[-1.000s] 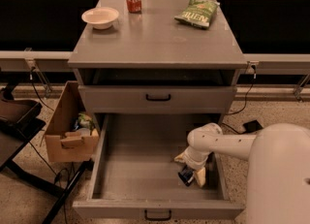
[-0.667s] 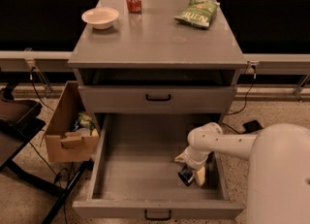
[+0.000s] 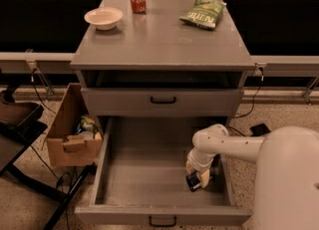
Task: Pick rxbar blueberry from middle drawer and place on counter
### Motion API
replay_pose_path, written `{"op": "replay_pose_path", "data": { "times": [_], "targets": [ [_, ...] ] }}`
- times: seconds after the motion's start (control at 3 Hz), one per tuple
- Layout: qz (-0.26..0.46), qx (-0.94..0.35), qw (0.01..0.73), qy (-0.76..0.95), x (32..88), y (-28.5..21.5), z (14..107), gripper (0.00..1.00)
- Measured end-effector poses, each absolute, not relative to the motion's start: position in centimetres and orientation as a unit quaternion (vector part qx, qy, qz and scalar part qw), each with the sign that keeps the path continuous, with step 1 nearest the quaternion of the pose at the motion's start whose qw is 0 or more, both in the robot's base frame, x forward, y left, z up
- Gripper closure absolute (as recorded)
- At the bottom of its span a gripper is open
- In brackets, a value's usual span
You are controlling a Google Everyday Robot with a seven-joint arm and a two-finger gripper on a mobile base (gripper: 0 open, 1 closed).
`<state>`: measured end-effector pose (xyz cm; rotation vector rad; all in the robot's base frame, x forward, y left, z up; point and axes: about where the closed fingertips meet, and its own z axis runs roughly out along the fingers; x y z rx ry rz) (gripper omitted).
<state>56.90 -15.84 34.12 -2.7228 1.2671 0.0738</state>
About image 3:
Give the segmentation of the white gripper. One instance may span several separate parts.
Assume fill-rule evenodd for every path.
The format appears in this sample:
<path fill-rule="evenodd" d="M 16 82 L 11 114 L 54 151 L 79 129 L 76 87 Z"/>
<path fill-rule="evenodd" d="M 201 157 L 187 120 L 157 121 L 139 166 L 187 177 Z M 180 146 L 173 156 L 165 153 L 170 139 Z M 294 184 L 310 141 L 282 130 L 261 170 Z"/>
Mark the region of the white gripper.
<path fill-rule="evenodd" d="M 187 175 L 191 175 L 194 172 L 200 172 L 198 176 L 200 180 L 200 186 L 205 188 L 210 179 L 210 167 L 215 158 L 215 153 L 203 153 L 193 148 L 187 155 L 187 161 L 185 165 Z"/>

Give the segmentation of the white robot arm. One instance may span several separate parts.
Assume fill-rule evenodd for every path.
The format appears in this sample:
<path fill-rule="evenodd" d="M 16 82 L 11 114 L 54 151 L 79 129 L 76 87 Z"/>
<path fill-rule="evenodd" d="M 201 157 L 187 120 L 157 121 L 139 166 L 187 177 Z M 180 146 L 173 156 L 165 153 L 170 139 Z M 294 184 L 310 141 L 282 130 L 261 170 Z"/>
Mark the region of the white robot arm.
<path fill-rule="evenodd" d="M 231 136 L 221 124 L 192 137 L 186 172 L 204 188 L 214 158 L 227 155 L 256 165 L 254 230 L 319 230 L 319 132 L 300 126 L 265 136 Z"/>

